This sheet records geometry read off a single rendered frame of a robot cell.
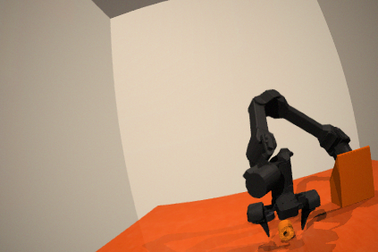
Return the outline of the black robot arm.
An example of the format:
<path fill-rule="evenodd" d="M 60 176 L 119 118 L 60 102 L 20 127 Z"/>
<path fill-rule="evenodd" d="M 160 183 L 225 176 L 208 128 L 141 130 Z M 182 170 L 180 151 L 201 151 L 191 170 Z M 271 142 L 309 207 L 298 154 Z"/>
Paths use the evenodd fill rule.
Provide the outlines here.
<path fill-rule="evenodd" d="M 242 177 L 246 179 L 246 189 L 253 198 L 262 198 L 278 184 L 292 179 L 290 158 L 293 152 L 287 147 L 280 149 L 278 155 L 270 159 L 277 147 L 273 133 L 268 130 L 266 117 L 285 119 L 300 129 L 315 136 L 320 147 L 328 155 L 337 158 L 337 155 L 352 151 L 349 146 L 350 137 L 340 128 L 331 124 L 321 124 L 309 118 L 298 109 L 288 105 L 280 92 L 267 89 L 264 93 L 251 99 L 248 107 L 250 133 L 246 156 L 250 165 Z M 270 159 L 270 161 L 269 161 Z M 275 192 L 275 193 L 274 193 Z M 298 210 L 306 206 L 304 192 L 294 194 L 287 188 L 286 192 L 273 192 L 272 210 L 277 212 L 279 220 L 283 221 L 298 215 Z"/>

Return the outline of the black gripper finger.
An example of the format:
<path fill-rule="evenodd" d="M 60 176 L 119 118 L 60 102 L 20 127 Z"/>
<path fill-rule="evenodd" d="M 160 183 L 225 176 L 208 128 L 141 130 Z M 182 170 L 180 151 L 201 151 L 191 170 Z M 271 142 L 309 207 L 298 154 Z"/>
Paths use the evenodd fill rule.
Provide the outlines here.
<path fill-rule="evenodd" d="M 304 230 L 305 228 L 305 225 L 306 225 L 306 222 L 307 222 L 307 217 L 309 216 L 309 214 L 314 211 L 315 208 L 313 209 L 308 209 L 308 208 L 302 208 L 302 211 L 301 211 L 301 229 Z"/>
<path fill-rule="evenodd" d="M 262 228 L 265 230 L 265 232 L 266 232 L 266 234 L 267 234 L 267 236 L 269 238 L 270 237 L 270 233 L 269 233 L 268 222 L 267 222 L 265 214 L 264 214 L 263 218 L 264 218 L 263 220 L 261 220 L 261 221 L 253 221 L 253 223 L 259 223 L 262 226 Z"/>

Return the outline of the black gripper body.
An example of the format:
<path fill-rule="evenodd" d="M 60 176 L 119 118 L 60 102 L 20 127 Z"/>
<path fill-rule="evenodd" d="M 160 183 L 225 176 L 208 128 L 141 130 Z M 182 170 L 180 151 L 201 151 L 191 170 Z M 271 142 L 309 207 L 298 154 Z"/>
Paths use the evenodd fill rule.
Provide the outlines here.
<path fill-rule="evenodd" d="M 284 182 L 283 184 L 278 184 L 278 186 L 276 188 L 272 189 L 271 190 L 272 191 L 272 197 L 273 197 L 274 191 L 279 190 L 279 193 L 282 193 L 282 192 L 286 192 L 287 188 L 289 190 L 294 191 L 293 178 L 288 182 Z M 320 196 L 315 189 L 308 190 L 304 193 L 306 195 L 305 196 L 305 198 L 306 198 L 305 208 L 313 209 L 315 207 L 320 206 L 320 203 L 321 203 Z M 257 202 L 257 203 L 250 204 L 250 205 L 248 205 L 248 210 L 247 210 L 248 222 L 252 223 L 253 221 L 261 221 L 261 220 L 264 219 L 263 218 L 264 214 L 266 214 L 268 212 L 274 212 L 274 211 L 272 210 L 272 205 L 263 206 L 263 202 Z"/>

